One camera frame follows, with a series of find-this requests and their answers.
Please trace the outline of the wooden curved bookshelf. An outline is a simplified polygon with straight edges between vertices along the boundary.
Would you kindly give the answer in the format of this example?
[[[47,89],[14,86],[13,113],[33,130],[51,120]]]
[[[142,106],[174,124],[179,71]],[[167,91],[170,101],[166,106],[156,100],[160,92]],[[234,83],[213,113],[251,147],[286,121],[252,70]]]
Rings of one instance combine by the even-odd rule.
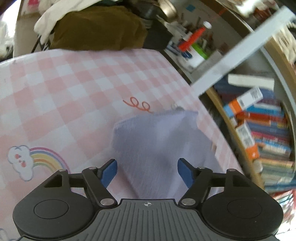
[[[248,24],[227,9],[222,1],[207,1],[206,5],[215,12],[215,16],[210,20],[215,32],[220,38],[228,41],[233,40],[236,35],[241,37],[241,41],[282,6],[288,7],[295,13],[290,2],[282,2],[280,8],[272,14],[256,9],[255,22]],[[238,148],[239,161],[244,173],[251,181],[275,198],[283,208],[284,219],[277,234],[280,240],[293,240],[295,235],[294,22],[295,19],[288,22],[265,45],[204,92],[213,101],[230,131],[231,138]],[[222,57],[240,41],[227,47]],[[195,81],[217,62],[210,64],[204,71],[198,71]],[[273,78],[274,91],[260,88],[263,94],[262,100],[229,118],[223,107],[252,89],[230,85],[227,80],[229,74]],[[258,145],[259,158],[253,161],[248,159],[235,130],[244,121],[249,125],[251,134]]]

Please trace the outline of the green lid white jar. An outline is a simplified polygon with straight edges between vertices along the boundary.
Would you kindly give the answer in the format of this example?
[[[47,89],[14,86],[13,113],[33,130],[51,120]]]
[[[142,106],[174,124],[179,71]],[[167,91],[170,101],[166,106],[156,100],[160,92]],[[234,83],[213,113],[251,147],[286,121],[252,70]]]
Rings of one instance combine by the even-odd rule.
[[[181,54],[181,56],[182,60],[184,61],[184,68],[186,68],[186,70],[189,72],[193,72],[209,57],[203,48],[201,48],[196,43],[192,44],[188,50]]]

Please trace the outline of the gold round tin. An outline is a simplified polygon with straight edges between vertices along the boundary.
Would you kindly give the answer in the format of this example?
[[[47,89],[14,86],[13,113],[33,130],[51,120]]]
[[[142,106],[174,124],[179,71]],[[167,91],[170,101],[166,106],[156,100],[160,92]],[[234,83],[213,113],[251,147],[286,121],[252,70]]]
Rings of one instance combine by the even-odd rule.
[[[170,1],[158,0],[158,4],[168,20],[172,21],[178,16],[176,8]]]

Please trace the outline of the white blue orange box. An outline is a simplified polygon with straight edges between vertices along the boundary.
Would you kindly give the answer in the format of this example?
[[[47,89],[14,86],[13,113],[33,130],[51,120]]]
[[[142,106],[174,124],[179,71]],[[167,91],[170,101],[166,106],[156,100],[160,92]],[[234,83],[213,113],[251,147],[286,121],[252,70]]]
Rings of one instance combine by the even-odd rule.
[[[244,94],[238,96],[236,99],[230,101],[223,107],[227,117],[232,118],[236,114],[243,112],[250,106],[263,99],[263,94],[259,87],[254,87]]]

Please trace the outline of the white shelf post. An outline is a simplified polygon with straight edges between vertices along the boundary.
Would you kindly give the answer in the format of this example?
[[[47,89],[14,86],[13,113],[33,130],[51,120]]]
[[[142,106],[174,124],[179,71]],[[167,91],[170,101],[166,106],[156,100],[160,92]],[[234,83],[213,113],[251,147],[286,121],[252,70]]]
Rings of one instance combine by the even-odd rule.
[[[235,45],[224,57],[207,70],[196,82],[191,85],[191,92],[200,96],[224,75],[236,68],[239,64],[259,50],[288,22],[295,19],[288,7],[282,6],[274,15],[268,18],[255,31],[248,34],[237,45]]]

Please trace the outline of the white thick book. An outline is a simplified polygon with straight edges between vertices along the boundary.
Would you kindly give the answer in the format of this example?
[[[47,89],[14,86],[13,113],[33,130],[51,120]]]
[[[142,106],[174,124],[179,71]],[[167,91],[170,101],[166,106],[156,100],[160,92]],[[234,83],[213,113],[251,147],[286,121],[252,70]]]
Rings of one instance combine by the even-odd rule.
[[[259,87],[274,91],[274,79],[262,76],[241,75],[241,74],[229,74],[227,77],[230,85],[239,87]]]

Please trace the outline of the red tassel ornament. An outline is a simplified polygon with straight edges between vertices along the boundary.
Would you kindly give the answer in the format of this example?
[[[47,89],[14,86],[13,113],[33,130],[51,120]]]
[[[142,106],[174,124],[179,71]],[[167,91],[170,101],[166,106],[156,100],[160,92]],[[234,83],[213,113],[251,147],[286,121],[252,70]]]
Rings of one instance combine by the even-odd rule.
[[[208,21],[204,21],[203,22],[203,26],[198,28],[194,33],[192,33],[192,35],[189,37],[188,40],[186,40],[185,42],[182,42],[178,48],[181,52],[185,52],[187,51],[190,46],[195,43],[197,41],[197,39],[199,37],[201,37],[203,35],[203,33],[207,30],[207,29],[211,29],[212,25],[210,22]]]

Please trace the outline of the pink and lilac sweater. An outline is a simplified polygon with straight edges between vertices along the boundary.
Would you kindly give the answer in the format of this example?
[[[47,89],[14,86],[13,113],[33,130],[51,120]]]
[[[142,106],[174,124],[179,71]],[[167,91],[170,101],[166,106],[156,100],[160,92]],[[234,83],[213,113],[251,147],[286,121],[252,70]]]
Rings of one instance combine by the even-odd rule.
[[[241,170],[224,136],[207,137],[198,117],[194,111],[172,110],[117,123],[112,152],[118,173],[111,184],[116,197],[179,200],[187,190],[177,171],[180,158],[218,173]]]

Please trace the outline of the orange white flat box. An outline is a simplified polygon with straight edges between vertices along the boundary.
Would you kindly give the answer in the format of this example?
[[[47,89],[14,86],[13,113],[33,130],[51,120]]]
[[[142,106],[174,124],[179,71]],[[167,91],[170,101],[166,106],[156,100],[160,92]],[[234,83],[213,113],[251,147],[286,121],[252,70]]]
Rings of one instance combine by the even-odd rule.
[[[258,145],[256,144],[249,125],[246,121],[241,123],[238,127],[236,127],[236,133],[244,147],[244,150],[247,153],[248,159],[253,161],[259,158],[259,150]]]

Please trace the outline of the pink checkered table mat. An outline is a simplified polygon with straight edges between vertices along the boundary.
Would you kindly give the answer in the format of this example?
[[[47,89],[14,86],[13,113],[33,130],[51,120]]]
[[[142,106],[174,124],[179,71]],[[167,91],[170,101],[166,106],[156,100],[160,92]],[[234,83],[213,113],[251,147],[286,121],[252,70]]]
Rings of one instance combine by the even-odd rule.
[[[199,97],[158,51],[49,50],[1,63],[1,240],[17,240],[13,209],[60,169],[110,159],[117,123],[172,110],[199,114],[222,134]]]

